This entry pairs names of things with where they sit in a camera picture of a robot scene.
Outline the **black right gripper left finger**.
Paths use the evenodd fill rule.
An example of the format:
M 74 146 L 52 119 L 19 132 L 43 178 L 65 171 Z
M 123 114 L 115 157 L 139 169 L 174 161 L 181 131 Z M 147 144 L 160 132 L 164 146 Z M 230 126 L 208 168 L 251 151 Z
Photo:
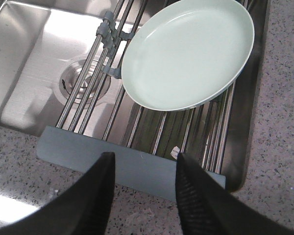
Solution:
M 103 235 L 115 188 L 116 159 L 104 152 L 69 189 L 0 235 Z

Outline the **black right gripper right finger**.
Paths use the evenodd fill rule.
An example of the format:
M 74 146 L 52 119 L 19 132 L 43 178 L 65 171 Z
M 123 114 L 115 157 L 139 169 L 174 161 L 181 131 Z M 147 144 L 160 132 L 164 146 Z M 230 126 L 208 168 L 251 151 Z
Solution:
M 184 153 L 177 158 L 175 194 L 185 235 L 294 235 L 236 199 Z

